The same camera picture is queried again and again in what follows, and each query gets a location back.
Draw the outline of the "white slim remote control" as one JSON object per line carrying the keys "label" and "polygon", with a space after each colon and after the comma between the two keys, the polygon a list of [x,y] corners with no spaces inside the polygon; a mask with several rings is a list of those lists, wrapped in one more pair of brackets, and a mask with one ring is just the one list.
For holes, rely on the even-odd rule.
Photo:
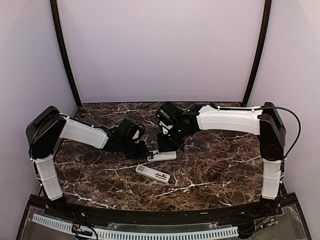
{"label": "white slim remote control", "polygon": [[164,184],[167,184],[171,178],[171,176],[167,173],[149,168],[141,164],[137,165],[137,167],[135,168],[135,172]]}

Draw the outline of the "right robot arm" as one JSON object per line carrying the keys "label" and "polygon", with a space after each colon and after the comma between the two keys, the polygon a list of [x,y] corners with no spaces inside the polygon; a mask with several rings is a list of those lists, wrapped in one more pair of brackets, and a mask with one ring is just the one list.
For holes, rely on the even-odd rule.
{"label": "right robot arm", "polygon": [[255,213],[266,217],[275,208],[281,180],[285,174],[286,128],[279,110],[297,115],[290,109],[265,102],[262,106],[228,107],[213,103],[190,105],[186,110],[173,102],[163,103],[156,111],[156,135],[160,152],[184,151],[186,138],[199,131],[221,130],[252,134],[259,139],[263,160],[262,201],[255,205]]}

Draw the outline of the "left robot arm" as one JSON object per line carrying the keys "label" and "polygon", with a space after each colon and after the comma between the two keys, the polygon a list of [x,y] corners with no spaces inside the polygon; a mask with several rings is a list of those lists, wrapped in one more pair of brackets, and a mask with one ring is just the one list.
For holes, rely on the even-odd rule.
{"label": "left robot arm", "polygon": [[51,210],[60,218],[67,218],[70,206],[62,199],[54,165],[54,156],[61,140],[71,140],[110,153],[123,153],[127,159],[146,158],[150,155],[142,124],[124,119],[119,126],[110,129],[89,125],[61,113],[56,107],[47,107],[26,128],[28,154],[39,181],[51,203]]}

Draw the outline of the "grey remote control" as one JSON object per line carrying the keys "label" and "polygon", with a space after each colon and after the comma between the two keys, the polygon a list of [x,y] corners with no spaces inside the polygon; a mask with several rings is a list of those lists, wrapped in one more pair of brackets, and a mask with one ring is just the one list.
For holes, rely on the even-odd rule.
{"label": "grey remote control", "polygon": [[177,158],[177,153],[175,151],[160,152],[160,154],[153,154],[153,151],[151,151],[150,155],[147,157],[147,161],[148,162],[168,161],[168,160],[175,160],[176,158]]}

